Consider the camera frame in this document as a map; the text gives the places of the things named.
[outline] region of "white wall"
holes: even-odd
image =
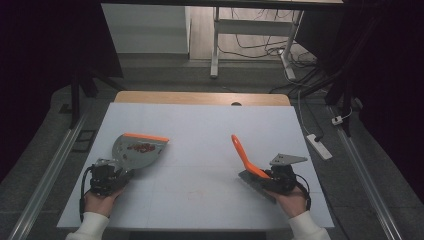
[[[102,4],[118,53],[189,52],[189,7]]]

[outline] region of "hand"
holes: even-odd
[[[88,191],[85,198],[85,212],[93,212],[109,217],[112,212],[115,199],[124,191],[124,189],[114,192],[110,196],[98,196],[91,191]]]
[[[265,190],[265,192],[275,197],[281,208],[290,218],[306,212],[306,199],[298,187],[295,187],[289,195],[281,195],[268,190]]]

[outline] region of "cable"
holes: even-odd
[[[352,107],[350,107],[350,113],[348,115],[342,117],[342,119],[345,119],[345,118],[349,117],[351,114],[352,114]]]
[[[91,170],[93,170],[94,165],[88,167],[85,172],[84,175],[82,176],[82,182],[81,182],[81,198],[80,198],[80,202],[79,202],[79,212],[80,212],[80,219],[81,222],[84,220],[84,210],[85,210],[85,191],[84,191],[84,186],[85,186],[85,178],[87,177],[87,173]]]
[[[302,117],[302,110],[300,109],[300,90],[298,92],[298,101],[297,101],[297,105],[299,108],[299,115],[300,115],[300,120],[302,121],[302,127],[303,129],[305,129],[305,131],[308,133],[308,135],[311,135],[308,131],[308,129],[306,129],[305,124],[303,123],[303,117]]]
[[[274,22],[277,20],[277,15],[278,15],[278,11],[276,11],[276,12],[275,12]],[[268,54],[270,54],[270,52],[268,52],[268,50],[266,49],[266,47],[268,46],[269,40],[271,40],[271,36],[268,36],[268,40],[266,41],[266,45],[265,45],[265,47],[264,47],[265,52],[267,52]]]
[[[303,181],[305,181],[306,186],[308,187],[308,189],[306,189],[299,181],[296,180],[296,186],[302,191],[303,195],[305,196],[306,210],[309,211],[311,209],[312,199],[311,199],[311,195],[310,195],[310,189],[309,189],[308,181],[306,181],[305,178],[303,178],[302,176],[300,176],[298,174],[295,174],[295,176],[302,178]]]
[[[303,84],[306,84],[307,82],[309,82],[312,77],[314,77],[316,74],[320,73],[322,70],[320,68],[315,67],[314,69],[312,69],[305,77],[302,78],[302,80],[300,80],[299,82],[302,82]],[[315,82],[319,82],[321,81],[323,78],[325,77],[325,75],[321,76],[318,80],[316,80]],[[287,96],[290,99],[293,99],[294,97],[291,95],[292,92],[294,90],[298,90],[300,89],[302,86],[297,85],[296,87],[294,87],[292,90],[290,90],[287,94]]]
[[[285,17],[287,17],[288,15],[290,15],[290,13],[292,13],[293,12],[293,10],[290,10],[286,15],[284,15],[284,16],[282,16],[282,17],[280,17],[280,15],[278,15],[278,11],[279,10],[277,10],[277,16],[278,16],[278,18],[285,18]]]
[[[293,53],[290,52],[290,58],[292,59],[291,61],[289,60],[290,63],[293,64],[294,66],[298,67],[298,68],[314,67],[314,66],[317,65],[314,61],[304,61],[304,62],[301,62],[301,61],[299,61],[299,56],[297,57],[298,60],[296,61],[296,60],[294,60]]]
[[[272,92],[274,92],[275,90],[286,88],[286,87],[289,87],[289,86],[292,86],[292,85],[293,84],[289,83],[289,84],[286,84],[286,85],[283,85],[283,86],[272,88],[271,90],[268,91],[268,94],[272,94]]]
[[[298,85],[298,86],[305,86],[305,87],[310,87],[311,85],[306,85],[306,84],[302,84],[302,83],[296,83],[296,82],[292,82],[289,80],[289,77],[287,76],[286,71],[284,71],[284,76],[286,77],[287,82],[294,84],[294,85]]]
[[[260,15],[259,15],[259,16],[257,16],[257,17],[256,17],[255,19],[253,19],[253,20],[256,20],[256,19],[258,19],[258,18],[262,17],[262,16],[264,15],[265,10],[266,10],[266,9],[261,9],[261,10],[258,12],[258,15],[259,15],[259,14],[260,14]]]
[[[227,54],[234,54],[234,55],[241,56],[241,57],[246,57],[246,58],[261,58],[261,57],[267,57],[267,56],[268,56],[268,54],[260,55],[260,56],[247,56],[247,55],[243,55],[243,54],[240,54],[240,53],[227,52],[227,51],[223,51],[223,50],[219,47],[219,45],[218,45],[218,49],[219,49],[219,51],[221,51],[221,52],[223,52],[223,53],[227,53]]]
[[[319,130],[320,130],[320,132],[321,132],[321,135],[319,135],[319,136],[317,136],[317,137],[315,138],[315,141],[316,141],[316,142],[318,142],[319,140],[321,140],[321,139],[324,137],[324,135],[325,135],[324,130],[321,128],[321,125],[319,125],[319,123],[318,123],[318,121],[317,121],[317,119],[316,119],[316,117],[315,117],[314,113],[312,112],[311,108],[309,107],[308,102],[306,101],[306,98],[305,98],[305,105],[306,105],[306,107],[308,108],[309,112],[312,114],[312,118],[314,119],[315,125],[317,125],[317,126],[318,126],[318,128],[319,128]]]
[[[268,17],[268,13],[269,13],[269,9],[266,10],[266,14],[265,14],[265,20]]]
[[[306,179],[304,178],[304,177],[302,177],[302,176],[300,176],[300,175],[298,175],[298,174],[295,174],[297,177],[300,177],[301,179],[303,179],[303,181],[306,183],[306,187],[307,187],[307,189],[308,189],[308,193],[310,193],[311,191],[310,191],[310,188],[309,188],[309,184],[308,184],[308,181],[306,181]]]
[[[258,19],[259,17],[262,17],[262,15],[263,15],[263,13],[265,12],[265,10],[266,9],[262,9],[258,14],[261,14],[260,16],[258,16],[258,17],[256,17],[254,20],[256,20],[256,19]],[[274,21],[276,20],[276,18],[277,18],[277,14],[278,14],[278,11],[276,12],[276,15],[275,15],[275,17],[274,17]],[[237,19],[240,19],[240,17],[238,16],[238,14],[235,12],[235,10],[234,10],[234,8],[231,8],[231,18],[232,19],[235,19],[234,18],[234,15],[237,17]],[[250,49],[250,48],[258,48],[258,47],[265,47],[265,52],[267,52],[267,55],[270,55],[270,56],[276,56],[276,55],[272,55],[272,53],[273,52],[275,52],[275,51],[278,51],[278,50],[280,50],[281,48],[271,48],[271,49],[267,49],[267,46],[269,46],[269,45],[275,45],[275,44],[283,44],[283,43],[285,43],[285,42],[287,42],[287,40],[286,41],[280,41],[280,42],[274,42],[274,43],[269,43],[269,41],[270,41],[270,39],[271,39],[271,36],[269,36],[268,37],[268,40],[267,40],[267,42],[266,43],[264,43],[264,44],[261,44],[261,45],[253,45],[253,46],[242,46],[241,45],[241,43],[240,43],[240,41],[239,41],[239,38],[238,38],[238,34],[235,34],[235,36],[236,36],[236,41],[237,41],[237,44],[238,44],[238,46],[239,47],[241,47],[241,48],[246,48],[246,49]],[[237,53],[232,53],[232,54],[235,54],[235,55],[239,55],[239,56],[242,56],[242,57],[250,57],[250,56],[246,56],[246,55],[242,55],[242,54],[237,54]]]
[[[278,55],[280,55],[278,53],[280,50],[284,50],[284,47],[274,47],[274,48],[265,49],[265,51],[267,52],[267,54],[269,56],[278,56]]]
[[[299,55],[297,56],[297,60],[299,61],[300,56],[302,56],[302,55],[306,55],[306,54],[308,54],[308,53],[311,53],[311,52],[307,51],[307,52],[304,52],[304,53],[299,54]]]

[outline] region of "floor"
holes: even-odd
[[[211,9],[200,8],[196,14],[211,14]],[[248,15],[255,18],[258,12]],[[120,56],[121,66],[124,71],[124,79],[117,81],[130,90],[144,91],[192,91],[192,92],[246,92],[246,93],[273,93],[296,96],[296,85],[290,84],[282,73],[281,62],[268,56],[264,61],[245,60],[232,54],[220,54],[220,75],[218,79],[209,78],[210,62],[208,62],[211,43],[205,34],[201,33],[197,38],[194,34],[200,29],[212,29],[209,27],[192,26],[191,59],[180,57],[164,58],[161,56]],[[220,39],[220,47],[228,51],[239,52],[234,36],[224,40]],[[263,44],[262,37],[254,43]],[[255,52],[243,50],[243,54],[263,54],[263,49]],[[311,68],[295,68],[299,78],[305,76]],[[94,138],[99,129],[104,114],[110,102],[113,101],[117,91],[102,81],[95,80],[99,93],[96,98],[81,96],[82,109],[91,106],[91,112],[81,127],[82,134],[72,144],[72,150],[66,155],[66,161],[54,181],[51,191],[39,214],[33,218],[32,228],[28,231],[27,239],[64,239],[70,231],[57,229],[56,224],[61,216],[70,192],[75,186],[83,163],[89,152],[90,142],[84,141],[85,137]],[[389,239],[380,222],[378,212],[370,202],[364,185],[361,183],[354,163],[342,143],[339,130],[330,122],[332,111],[338,112],[338,106],[326,106],[323,101],[326,89],[317,91],[300,101],[294,97],[291,103],[297,111],[299,121],[304,126],[304,134],[325,133],[322,142],[326,145],[334,158],[331,161],[322,161],[317,153],[308,145],[311,159],[321,181],[321,186],[326,192],[326,199],[333,222],[336,225],[328,229],[332,239]],[[65,87],[52,96],[51,109],[34,136],[33,141],[22,154],[18,163],[0,185],[0,239],[6,239],[21,213],[24,211],[36,189],[40,179],[45,173],[51,160],[55,157],[62,140],[68,134],[70,124],[70,88]],[[424,239],[424,230],[421,227],[424,222],[424,206],[415,196],[402,175],[372,136],[365,130],[358,118],[360,108],[355,108],[351,115],[351,139],[364,161],[380,196],[384,199],[391,216],[393,217],[403,239]],[[169,233],[145,234],[144,239],[167,239]],[[222,239],[222,235],[184,235],[172,234],[173,239]],[[134,233],[108,229],[104,239],[137,239]],[[289,230],[267,232],[265,235],[257,235],[258,238],[268,240],[290,239]],[[245,235],[232,235],[232,239],[246,239]]]

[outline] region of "black cable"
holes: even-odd
[[[266,53],[269,55],[269,56],[278,56],[278,55],[280,55],[279,53],[278,53],[278,51],[279,50],[284,50],[284,47],[274,47],[274,48],[269,48],[269,49],[266,49]]]
[[[314,77],[318,72],[320,72],[321,70],[317,67],[313,68],[311,71],[309,71],[302,79],[300,79],[297,82],[297,86],[295,86],[292,90],[290,90],[287,93],[287,97],[293,99],[293,97],[291,96],[291,93],[294,90],[299,90],[300,88],[302,88],[302,86],[304,86],[307,82],[309,82],[312,77]]]
[[[227,52],[227,51],[223,51],[223,50],[219,47],[219,45],[218,45],[218,49],[219,49],[219,51],[221,51],[221,52],[223,52],[223,53],[227,53],[227,54],[234,54],[234,55],[241,56],[241,57],[246,57],[246,58],[261,58],[261,57],[267,57],[267,56],[268,56],[268,54],[260,55],[260,56],[247,56],[247,55],[243,55],[243,54],[240,54],[240,53]]]
[[[282,16],[282,17],[280,17],[280,15],[278,15],[278,11],[279,10],[277,10],[277,16],[278,16],[278,18],[285,18],[285,17],[287,17],[290,13],[292,13],[293,12],[293,10],[290,10],[286,15],[284,15],[284,16]]]
[[[301,62],[301,61],[299,61],[299,60],[294,60],[294,57],[293,57],[293,53],[291,53],[290,52],[290,57],[291,57],[291,61],[290,61],[290,63],[292,63],[294,66],[296,66],[296,67],[298,67],[298,68],[305,68],[305,67],[314,67],[314,66],[316,66],[317,64],[315,63],[315,62]]]
[[[263,15],[264,11],[265,11],[265,9],[262,9],[260,11],[261,15],[259,17],[261,17]],[[235,12],[234,8],[231,8],[231,18],[232,19],[234,19],[234,14],[237,16],[237,19],[240,19],[240,17],[238,16],[238,14]],[[271,38],[271,37],[269,37],[268,38],[268,42],[266,44],[253,45],[253,46],[242,46],[241,43],[240,43],[240,41],[239,41],[239,39],[238,39],[238,34],[234,34],[234,35],[236,36],[237,44],[239,45],[239,47],[241,47],[241,48],[247,48],[247,49],[249,49],[249,48],[265,47],[265,51],[266,51],[266,47],[268,45],[283,44],[283,43],[287,42],[287,41],[281,41],[281,42],[269,43],[269,40]]]
[[[265,10],[266,10],[266,9],[261,9],[261,10],[258,12],[258,15],[259,15],[259,14],[260,14],[260,15],[259,15],[259,16],[257,16],[257,17],[255,17],[255,19],[253,19],[253,20],[256,20],[256,19],[258,19],[258,18],[262,17],[262,16],[264,15]]]
[[[299,80],[299,82],[296,82],[296,83],[299,83],[299,84],[302,84],[301,83],[301,81],[303,80],[303,79],[305,79],[305,78],[307,78],[313,71],[315,71],[315,69],[316,68],[314,68],[314,69],[312,69],[311,71],[309,71],[302,79],[300,79]],[[289,86],[292,86],[292,85],[295,85],[295,83],[293,83],[293,82],[290,82],[289,84],[285,84],[285,85],[282,85],[282,86],[278,86],[278,87],[275,87],[275,88],[272,88],[271,90],[269,90],[269,94],[272,94],[272,92],[274,92],[275,90],[277,90],[277,89],[282,89],[282,88],[286,88],[286,87],[289,87]]]
[[[304,125],[304,123],[303,123],[303,118],[302,118],[302,110],[300,109],[300,89],[298,90],[298,92],[297,92],[297,95],[298,95],[298,102],[297,102],[297,104],[298,104],[298,106],[299,106],[299,115],[300,115],[300,120],[301,120],[301,122],[302,122],[302,127],[305,129],[305,131],[308,133],[308,135],[310,135],[311,133],[308,131],[308,129],[305,127],[305,125]],[[321,126],[319,125],[319,123],[318,123],[318,121],[317,121],[317,119],[315,118],[315,115],[314,115],[314,113],[312,112],[312,110],[311,110],[311,108],[309,107],[309,105],[307,104],[307,102],[306,102],[306,99],[305,99],[305,103],[306,103],[306,106],[308,107],[308,109],[309,109],[309,112],[312,114],[312,117],[313,117],[313,120],[314,120],[314,122],[315,122],[315,125],[316,126],[318,126],[318,128],[320,129],[320,132],[321,132],[321,135],[318,135],[318,136],[316,136],[315,137],[315,142],[319,142],[323,137],[324,137],[324,130],[321,128]]]
[[[275,12],[274,22],[275,22],[275,20],[277,20],[277,15],[278,15],[278,11],[277,11],[277,12]],[[270,53],[270,52],[268,52],[268,50],[266,49],[266,47],[268,47],[269,40],[271,40],[271,36],[268,36],[268,40],[266,41],[266,44],[265,44],[264,50],[265,50],[265,52],[267,52],[268,54],[271,54],[274,50],[273,50],[273,51],[271,51],[271,53]]]
[[[307,51],[307,52],[304,52],[304,53],[299,54],[299,55],[297,56],[297,61],[298,61],[298,62],[301,62],[301,61],[300,61],[300,56],[302,56],[302,55],[306,55],[306,54],[309,54],[309,53],[311,53],[311,52]]]
[[[85,172],[84,175],[82,176],[82,181],[81,181],[81,198],[80,198],[80,202],[79,202],[79,211],[80,211],[80,219],[81,222],[84,220],[84,211],[85,211],[85,191],[84,191],[84,186],[85,186],[85,179],[87,177],[87,173],[91,170],[93,170],[94,165],[92,165],[91,167],[88,167]]]
[[[313,65],[316,65],[314,61],[299,61],[299,56],[297,57],[297,60],[295,60],[294,57],[293,57],[293,53],[290,52],[290,58],[291,58],[291,61],[290,62],[296,63],[296,64],[301,64],[303,66],[308,66],[308,65],[309,66],[313,66]]]
[[[295,174],[297,177],[300,177],[303,179],[303,181],[306,183],[306,186],[308,187],[308,189],[305,188],[305,186],[303,186],[300,182],[298,182],[296,180],[296,186],[302,191],[303,195],[305,196],[306,199],[306,210],[310,210],[311,209],[311,204],[312,204],[312,199],[311,199],[311,195],[310,195],[310,188],[309,188],[309,184],[308,181],[306,181],[305,178],[303,178],[302,176]]]

